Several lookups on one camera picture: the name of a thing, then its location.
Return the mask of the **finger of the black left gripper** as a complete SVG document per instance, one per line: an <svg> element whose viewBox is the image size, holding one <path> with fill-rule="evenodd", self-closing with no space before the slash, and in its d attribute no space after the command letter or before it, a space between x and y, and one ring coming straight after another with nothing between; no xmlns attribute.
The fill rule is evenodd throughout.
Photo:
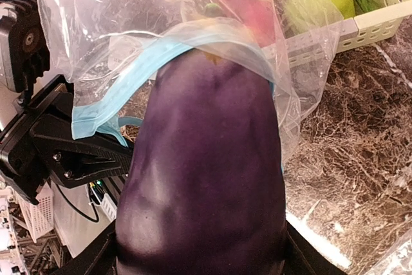
<svg viewBox="0 0 412 275"><path fill-rule="evenodd" d="M116 138L102 133L74 140L71 122L66 119L42 115L31 127L30 136L51 179L63 187L74 188L129 171L130 142L122 146Z"/></svg>

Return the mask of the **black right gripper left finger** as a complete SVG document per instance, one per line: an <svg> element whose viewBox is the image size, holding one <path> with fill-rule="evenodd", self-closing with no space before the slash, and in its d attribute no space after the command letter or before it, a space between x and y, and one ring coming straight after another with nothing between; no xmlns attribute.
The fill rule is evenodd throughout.
<svg viewBox="0 0 412 275"><path fill-rule="evenodd" d="M110 223L76 258L54 275L110 275L116 271L115 221Z"/></svg>

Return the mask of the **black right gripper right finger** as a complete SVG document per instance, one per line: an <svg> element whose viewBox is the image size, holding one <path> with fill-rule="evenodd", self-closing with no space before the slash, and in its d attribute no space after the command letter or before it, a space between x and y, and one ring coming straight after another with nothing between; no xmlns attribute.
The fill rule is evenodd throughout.
<svg viewBox="0 0 412 275"><path fill-rule="evenodd" d="M299 232L287 222L288 249L283 274L286 275L346 275L323 257Z"/></svg>

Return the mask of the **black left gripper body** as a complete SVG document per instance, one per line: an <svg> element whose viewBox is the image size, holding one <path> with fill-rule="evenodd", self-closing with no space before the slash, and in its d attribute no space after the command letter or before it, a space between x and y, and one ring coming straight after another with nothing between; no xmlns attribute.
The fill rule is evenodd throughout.
<svg viewBox="0 0 412 275"><path fill-rule="evenodd" d="M31 204L50 177L41 152L36 148L31 128L43 115L57 114L53 104L59 98L60 89L73 93L73 84L63 75L54 77L27 105L23 105L24 95L12 101L17 115L1 131L1 179L17 194Z"/></svg>

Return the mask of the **purple eggplant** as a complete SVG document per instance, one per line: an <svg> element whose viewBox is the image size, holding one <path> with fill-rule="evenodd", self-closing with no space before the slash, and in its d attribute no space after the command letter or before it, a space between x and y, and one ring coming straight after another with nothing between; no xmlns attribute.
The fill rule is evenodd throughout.
<svg viewBox="0 0 412 275"><path fill-rule="evenodd" d="M268 81L200 50L159 72L118 203L119 274L281 274L285 183Z"/></svg>

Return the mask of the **clear zip bag blue zipper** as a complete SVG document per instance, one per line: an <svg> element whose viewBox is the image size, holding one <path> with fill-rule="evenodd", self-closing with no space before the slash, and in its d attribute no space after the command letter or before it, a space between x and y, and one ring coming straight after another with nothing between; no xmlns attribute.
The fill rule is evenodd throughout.
<svg viewBox="0 0 412 275"><path fill-rule="evenodd" d="M292 156L301 121L320 103L332 56L291 67L286 0L274 0L274 43L260 47L224 0L38 0L51 64L74 85L74 139L138 124L119 111L160 68L191 48L236 61L269 81L284 162Z"/></svg>

